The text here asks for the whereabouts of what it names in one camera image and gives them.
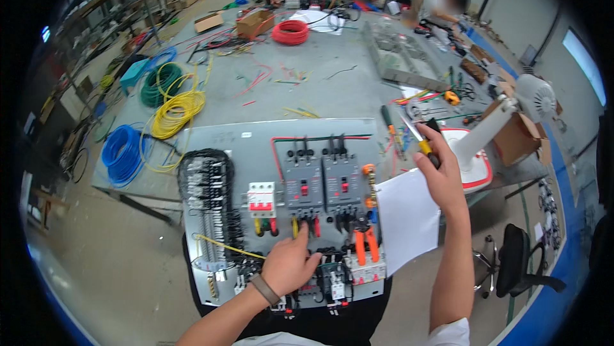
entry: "industrial workshop floor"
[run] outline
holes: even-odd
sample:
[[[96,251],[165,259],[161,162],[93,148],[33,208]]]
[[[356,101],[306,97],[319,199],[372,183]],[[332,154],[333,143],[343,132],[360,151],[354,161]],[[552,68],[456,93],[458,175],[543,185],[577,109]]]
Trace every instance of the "industrial workshop floor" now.
[[[231,1],[205,0],[198,6],[205,12]],[[90,66],[107,63],[97,60]],[[99,344],[154,346],[176,341],[199,319],[182,255],[181,226],[170,227],[91,188],[102,144],[87,144],[91,151],[87,171],[79,184],[66,188],[70,209],[52,216],[47,235],[29,227],[31,248],[37,250],[33,254],[46,266],[42,272],[68,311]],[[517,188],[493,191],[472,207],[474,248],[483,248],[487,234],[500,245],[507,223],[525,229],[535,242],[533,225],[543,222],[537,185],[503,199]],[[560,204],[556,184],[553,189]],[[374,345],[416,345],[426,340],[430,290],[440,257],[441,247],[395,274],[388,308],[372,338]],[[484,300],[477,295],[470,319],[472,345],[491,342],[528,296],[526,292],[510,302],[509,297],[492,295]]]

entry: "office chair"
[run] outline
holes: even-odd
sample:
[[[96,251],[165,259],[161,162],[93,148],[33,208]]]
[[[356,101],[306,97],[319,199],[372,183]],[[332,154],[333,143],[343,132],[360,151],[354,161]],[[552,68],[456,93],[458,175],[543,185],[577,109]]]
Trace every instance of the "office chair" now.
[[[537,243],[533,249],[529,248],[529,235],[519,227],[508,224],[503,233],[503,246],[497,256],[497,244],[488,235],[485,239],[487,243],[492,243],[492,260],[479,251],[473,250],[473,256],[478,258],[486,265],[486,275],[480,279],[473,287],[473,291],[478,291],[484,282],[490,278],[490,288],[482,293],[482,298],[486,299],[495,288],[494,275],[497,277],[497,297],[503,298],[506,295],[516,297],[531,286],[545,285],[560,293],[567,285],[554,277],[543,275],[546,265],[546,252],[543,242]],[[527,273],[529,258],[535,250],[541,248],[541,260],[534,274]]]

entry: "pliers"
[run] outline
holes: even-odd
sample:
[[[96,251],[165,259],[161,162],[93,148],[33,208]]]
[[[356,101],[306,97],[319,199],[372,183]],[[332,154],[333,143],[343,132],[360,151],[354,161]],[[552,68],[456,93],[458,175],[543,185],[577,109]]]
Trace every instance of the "pliers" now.
[[[368,219],[364,215],[359,215],[354,221],[354,235],[356,238],[356,257],[358,258],[358,265],[364,266],[366,264],[365,253],[365,237],[369,244],[369,250],[371,251],[371,260],[378,262],[380,260],[380,249],[378,241],[375,238],[373,227],[369,223]]]

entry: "watch strap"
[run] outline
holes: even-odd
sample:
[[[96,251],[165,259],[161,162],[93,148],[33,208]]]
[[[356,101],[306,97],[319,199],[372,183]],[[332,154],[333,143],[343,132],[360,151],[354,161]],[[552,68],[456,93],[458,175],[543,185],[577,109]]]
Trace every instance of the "watch strap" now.
[[[277,305],[277,303],[279,302],[279,297],[265,282],[265,280],[260,274],[254,274],[249,281],[260,292],[260,294],[262,294],[262,296],[266,298],[266,300],[271,304],[271,306]]]

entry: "green wire on panel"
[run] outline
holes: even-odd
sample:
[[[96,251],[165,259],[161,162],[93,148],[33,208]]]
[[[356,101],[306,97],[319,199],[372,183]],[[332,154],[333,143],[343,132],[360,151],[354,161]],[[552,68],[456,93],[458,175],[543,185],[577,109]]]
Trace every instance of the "green wire on panel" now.
[[[158,84],[158,71],[160,72],[160,83]],[[181,68],[175,64],[167,64],[161,70],[160,66],[154,68],[149,72],[145,79],[145,84],[141,89],[141,102],[143,105],[150,108],[157,108],[164,104],[164,95],[160,92],[162,89],[166,93],[168,89],[168,95],[174,96],[179,91],[180,84],[183,81],[175,82],[182,76]]]

